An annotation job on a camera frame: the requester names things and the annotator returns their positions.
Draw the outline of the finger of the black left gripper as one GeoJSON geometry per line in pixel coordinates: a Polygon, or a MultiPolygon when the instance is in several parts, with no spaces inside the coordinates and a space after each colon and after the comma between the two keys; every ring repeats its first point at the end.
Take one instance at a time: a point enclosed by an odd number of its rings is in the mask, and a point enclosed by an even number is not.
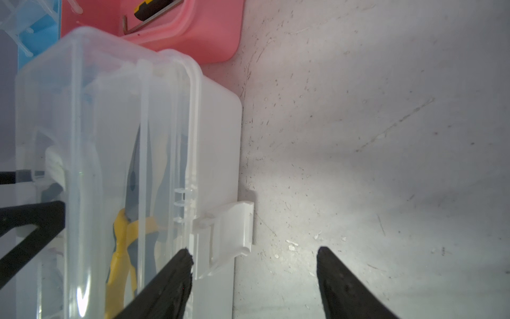
{"type": "Polygon", "coordinates": [[[39,254],[65,228],[66,204],[62,201],[4,207],[1,235],[19,227],[29,227],[21,243],[1,258],[1,287],[39,254]]]}

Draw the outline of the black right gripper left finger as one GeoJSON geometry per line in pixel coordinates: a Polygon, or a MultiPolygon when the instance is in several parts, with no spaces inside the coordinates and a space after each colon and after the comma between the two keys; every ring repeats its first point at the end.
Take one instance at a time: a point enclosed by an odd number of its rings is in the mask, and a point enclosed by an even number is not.
{"type": "Polygon", "coordinates": [[[135,299],[117,315],[121,319],[182,319],[193,283],[193,257],[178,251],[135,299]]]}

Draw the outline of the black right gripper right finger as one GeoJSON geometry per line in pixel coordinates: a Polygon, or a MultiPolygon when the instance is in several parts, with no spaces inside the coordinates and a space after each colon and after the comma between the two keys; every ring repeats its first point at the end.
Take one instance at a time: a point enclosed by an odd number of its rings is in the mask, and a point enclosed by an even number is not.
{"type": "Polygon", "coordinates": [[[317,280],[326,318],[398,318],[328,247],[317,252],[317,280]]]}

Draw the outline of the pink toolbox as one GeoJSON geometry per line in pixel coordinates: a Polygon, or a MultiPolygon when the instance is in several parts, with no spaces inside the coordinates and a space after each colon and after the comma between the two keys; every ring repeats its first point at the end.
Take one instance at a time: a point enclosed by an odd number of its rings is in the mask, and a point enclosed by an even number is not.
{"type": "Polygon", "coordinates": [[[174,49],[199,64],[228,61],[236,53],[243,23],[244,1],[183,1],[142,30],[125,35],[139,21],[134,9],[142,1],[63,1],[61,36],[78,27],[94,27],[153,51],[174,49]]]}

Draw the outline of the clear white toolbox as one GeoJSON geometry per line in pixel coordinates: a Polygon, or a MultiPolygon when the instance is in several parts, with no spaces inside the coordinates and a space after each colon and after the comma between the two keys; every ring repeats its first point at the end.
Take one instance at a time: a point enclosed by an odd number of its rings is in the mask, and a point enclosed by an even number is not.
{"type": "Polygon", "coordinates": [[[65,228],[15,276],[17,318],[114,318],[182,250],[186,318],[231,318],[240,98],[190,56],[75,29],[15,81],[20,203],[61,201],[65,228]]]}

